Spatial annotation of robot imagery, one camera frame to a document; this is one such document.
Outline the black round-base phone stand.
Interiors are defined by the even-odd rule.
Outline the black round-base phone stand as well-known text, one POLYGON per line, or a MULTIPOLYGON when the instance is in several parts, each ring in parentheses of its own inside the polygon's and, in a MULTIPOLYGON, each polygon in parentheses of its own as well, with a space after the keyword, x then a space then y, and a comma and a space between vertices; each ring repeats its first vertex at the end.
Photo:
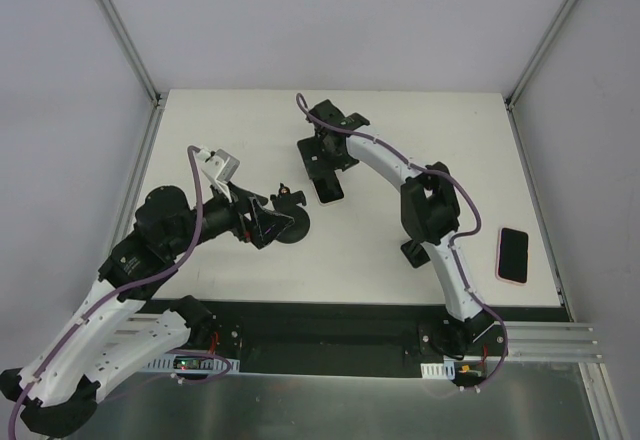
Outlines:
POLYGON ((302 190, 292 191, 281 183, 276 194, 270 196, 274 210, 292 218, 292 224, 281 233, 277 241, 282 244, 295 244, 309 233, 311 221, 305 210, 307 200, 302 190))

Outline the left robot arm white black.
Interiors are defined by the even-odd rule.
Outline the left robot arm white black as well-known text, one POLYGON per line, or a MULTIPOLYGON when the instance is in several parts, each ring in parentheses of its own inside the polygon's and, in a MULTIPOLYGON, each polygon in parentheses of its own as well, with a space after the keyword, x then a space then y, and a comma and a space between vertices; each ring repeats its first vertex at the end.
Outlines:
POLYGON ((32 432, 66 437, 83 426, 98 405, 130 375, 174 349, 208 349, 218 334, 213 314, 191 295, 171 302, 153 325, 132 340, 107 347, 119 325, 139 312, 177 273, 195 246, 226 232, 261 249, 292 229, 288 207, 303 193, 280 186, 263 197, 231 188, 191 208, 176 186, 152 190, 135 213, 132 232, 111 251, 78 311, 31 364, 1 374, 1 392, 14 404, 10 438, 22 421, 32 432))

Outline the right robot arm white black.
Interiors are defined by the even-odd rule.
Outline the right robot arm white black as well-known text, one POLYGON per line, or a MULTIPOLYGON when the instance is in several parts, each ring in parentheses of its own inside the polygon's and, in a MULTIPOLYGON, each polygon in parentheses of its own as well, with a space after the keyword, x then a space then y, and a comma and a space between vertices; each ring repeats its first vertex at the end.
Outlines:
POLYGON ((337 174, 360 163, 388 181, 400 196, 400 221, 409 239, 401 250, 418 268, 432 264, 444 294, 447 318, 429 335, 438 354, 461 361, 486 341, 498 315, 480 298, 458 239, 459 202, 470 197, 441 163, 420 166, 383 140, 359 113, 343 114, 330 100, 309 107, 302 94, 296 104, 314 127, 298 141, 302 161, 323 204, 344 196, 337 174))

